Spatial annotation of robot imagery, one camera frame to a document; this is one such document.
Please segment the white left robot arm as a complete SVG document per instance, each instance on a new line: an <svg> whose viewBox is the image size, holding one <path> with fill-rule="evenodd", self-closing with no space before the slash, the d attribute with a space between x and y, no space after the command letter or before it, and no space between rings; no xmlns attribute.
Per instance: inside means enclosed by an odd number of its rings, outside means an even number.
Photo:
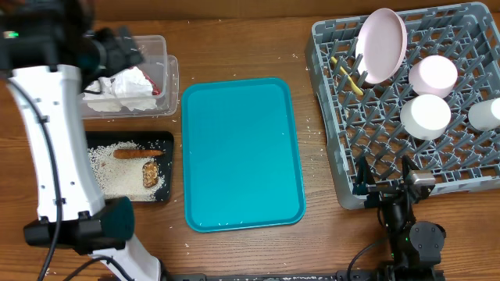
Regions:
<svg viewBox="0 0 500 281"><path fill-rule="evenodd" d="M143 60L127 28L93 30L86 1L26 1L1 18L1 75L23 118L37 177L37 218L25 241L69 248L121 280L166 280L134 232L127 197L107 200L88 157L79 95Z"/></svg>

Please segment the black tray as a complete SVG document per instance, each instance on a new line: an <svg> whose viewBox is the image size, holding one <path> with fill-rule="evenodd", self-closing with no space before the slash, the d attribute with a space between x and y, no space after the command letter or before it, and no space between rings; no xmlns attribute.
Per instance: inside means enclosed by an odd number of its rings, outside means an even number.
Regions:
<svg viewBox="0 0 500 281"><path fill-rule="evenodd" d="M172 182L173 135L167 131L89 131L86 133L88 148L109 145L116 142L133 141L144 145L143 150L160 150L164 154L157 156L160 171L165 176L165 186L155 193L155 201L168 201Z"/></svg>

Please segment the brown carrot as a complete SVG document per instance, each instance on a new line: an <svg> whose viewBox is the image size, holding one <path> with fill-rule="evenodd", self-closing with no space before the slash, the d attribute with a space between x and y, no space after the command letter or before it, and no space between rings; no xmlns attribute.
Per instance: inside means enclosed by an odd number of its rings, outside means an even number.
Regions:
<svg viewBox="0 0 500 281"><path fill-rule="evenodd" d="M160 150L117 149L112 155L118 159L151 158L163 155Z"/></svg>

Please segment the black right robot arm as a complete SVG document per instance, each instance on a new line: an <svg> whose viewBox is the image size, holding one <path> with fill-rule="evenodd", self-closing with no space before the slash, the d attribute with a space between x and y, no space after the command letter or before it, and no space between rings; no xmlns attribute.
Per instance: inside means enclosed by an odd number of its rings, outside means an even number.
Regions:
<svg viewBox="0 0 500 281"><path fill-rule="evenodd" d="M441 263L445 245L445 229L436 223L417 221L413 205L430 196L436 179L422 170L407 155L402 157L402 180L397 183L377 183L365 157L357 161L358 172L353 194L365 195L365 208L375 208L379 223L387 236L364 247L351 260L347 280L445 281L445 274L435 268ZM391 260L377 269L357 270L355 262L370 249L387 242Z"/></svg>

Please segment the white napkin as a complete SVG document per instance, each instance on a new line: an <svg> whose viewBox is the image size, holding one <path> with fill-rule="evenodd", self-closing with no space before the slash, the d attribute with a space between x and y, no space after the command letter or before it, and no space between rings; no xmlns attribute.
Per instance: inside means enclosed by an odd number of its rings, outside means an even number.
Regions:
<svg viewBox="0 0 500 281"><path fill-rule="evenodd" d="M156 98L150 87L138 84L136 66L92 82L82 93L82 100L96 112L145 111L156 108Z"/></svg>

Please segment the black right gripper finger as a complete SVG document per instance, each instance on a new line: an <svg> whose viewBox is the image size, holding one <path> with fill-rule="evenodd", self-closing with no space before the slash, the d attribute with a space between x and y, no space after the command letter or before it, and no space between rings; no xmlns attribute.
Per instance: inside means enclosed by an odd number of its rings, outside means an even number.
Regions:
<svg viewBox="0 0 500 281"><path fill-rule="evenodd" d="M416 163L408 156L402 156L402 173L409 174L411 171L419 170L419 167Z"/></svg>
<svg viewBox="0 0 500 281"><path fill-rule="evenodd" d="M357 161L358 173L355 180L355 188L367 188L368 186L374 186L375 180L373 174L370 170L370 165L366 160L365 156L362 156Z"/></svg>

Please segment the clear plastic bin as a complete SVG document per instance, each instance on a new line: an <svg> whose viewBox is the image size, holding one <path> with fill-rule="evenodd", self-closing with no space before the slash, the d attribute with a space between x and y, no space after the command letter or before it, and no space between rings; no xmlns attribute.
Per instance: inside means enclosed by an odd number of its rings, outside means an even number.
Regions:
<svg viewBox="0 0 500 281"><path fill-rule="evenodd" d="M177 58L166 51L166 40L161 35L136 36L144 62L137 66L144 70L156 83L160 95L155 96L156 108L145 111L96 112L89 108L80 95L80 107L84 119L116 119L146 116L170 116L177 110L179 94L179 69Z"/></svg>

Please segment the pile of white rice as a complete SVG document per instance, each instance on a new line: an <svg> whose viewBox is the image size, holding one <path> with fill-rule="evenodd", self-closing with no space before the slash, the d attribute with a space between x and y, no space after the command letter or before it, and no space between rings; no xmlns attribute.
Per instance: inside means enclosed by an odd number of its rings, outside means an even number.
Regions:
<svg viewBox="0 0 500 281"><path fill-rule="evenodd" d="M144 145L133 141L116 142L89 148L87 154L91 169L106 200L128 197L131 201L155 201L155 193L165 186L165 176L159 169L159 181L151 188L143 186L142 167L146 162L155 162L160 167L159 159L132 158L118 159L113 156L117 149L141 149Z"/></svg>

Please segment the large pink plate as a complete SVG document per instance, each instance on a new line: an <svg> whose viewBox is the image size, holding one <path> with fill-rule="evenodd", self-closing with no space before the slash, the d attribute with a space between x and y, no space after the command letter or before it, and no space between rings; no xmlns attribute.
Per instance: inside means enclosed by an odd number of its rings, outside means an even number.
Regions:
<svg viewBox="0 0 500 281"><path fill-rule="evenodd" d="M396 12L388 8L372 12L357 39L355 56L362 56L358 72L367 72L368 84L384 82L397 72L405 57L407 31Z"/></svg>

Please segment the grey dishwasher rack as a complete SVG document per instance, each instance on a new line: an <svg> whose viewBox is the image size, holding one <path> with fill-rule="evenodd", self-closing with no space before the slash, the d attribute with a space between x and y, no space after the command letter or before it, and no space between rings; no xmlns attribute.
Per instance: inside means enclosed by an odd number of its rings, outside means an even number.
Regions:
<svg viewBox="0 0 500 281"><path fill-rule="evenodd" d="M405 58L396 74L381 84L365 81L355 56L364 16L324 20L312 26L305 56L320 102L327 135L327 156L337 199L343 208L363 206L352 193L357 161L365 156L378 183L402 179L401 159L431 171L434 194L476 192L499 186L499 131L475 130L469 109L499 96L499 31L488 7L468 2L401 12L408 32ZM445 98L451 121L434 140L408 135L401 107L415 97L410 68L429 55L443 55L459 77Z"/></svg>

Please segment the granola bar piece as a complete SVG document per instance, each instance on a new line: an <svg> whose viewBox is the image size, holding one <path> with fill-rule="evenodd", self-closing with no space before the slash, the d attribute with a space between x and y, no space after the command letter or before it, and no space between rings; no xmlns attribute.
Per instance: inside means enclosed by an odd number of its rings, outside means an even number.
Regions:
<svg viewBox="0 0 500 281"><path fill-rule="evenodd" d="M143 186L154 187L159 181L159 167L155 162L146 162L142 167Z"/></svg>

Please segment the cream cup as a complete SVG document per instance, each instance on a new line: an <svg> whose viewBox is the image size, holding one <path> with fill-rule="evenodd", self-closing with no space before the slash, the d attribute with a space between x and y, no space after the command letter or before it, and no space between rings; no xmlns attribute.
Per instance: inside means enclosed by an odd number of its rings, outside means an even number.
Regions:
<svg viewBox="0 0 500 281"><path fill-rule="evenodd" d="M499 98L482 101L473 105L468 112L470 125L479 131L488 131L499 127L499 106Z"/></svg>

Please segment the red snack wrapper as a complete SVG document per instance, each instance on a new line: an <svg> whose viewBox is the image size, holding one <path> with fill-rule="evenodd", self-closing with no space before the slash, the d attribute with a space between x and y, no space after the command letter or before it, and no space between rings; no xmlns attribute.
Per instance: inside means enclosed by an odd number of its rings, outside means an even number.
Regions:
<svg viewBox="0 0 500 281"><path fill-rule="evenodd" d="M138 67L136 67L136 69L139 73L141 73L137 79L137 83L142 87L150 87L151 94L153 96L160 95L160 90L157 87L156 83L153 81L153 79L144 70Z"/></svg>

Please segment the small pink plate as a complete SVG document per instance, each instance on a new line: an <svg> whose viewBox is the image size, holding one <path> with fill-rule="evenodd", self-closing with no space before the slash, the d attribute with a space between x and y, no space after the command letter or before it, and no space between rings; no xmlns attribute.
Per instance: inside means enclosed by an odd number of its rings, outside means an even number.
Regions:
<svg viewBox="0 0 500 281"><path fill-rule="evenodd" d="M432 94L440 98L448 96L458 80L455 64L441 55L427 56L409 71L409 83L418 94Z"/></svg>

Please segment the cream bowl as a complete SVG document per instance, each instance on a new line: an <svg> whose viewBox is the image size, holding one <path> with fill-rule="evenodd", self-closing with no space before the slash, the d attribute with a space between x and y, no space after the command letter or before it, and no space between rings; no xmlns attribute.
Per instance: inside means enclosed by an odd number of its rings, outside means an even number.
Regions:
<svg viewBox="0 0 500 281"><path fill-rule="evenodd" d="M412 137L425 141L439 138L448 127L451 117L448 103L432 94L411 99L400 111L405 131Z"/></svg>

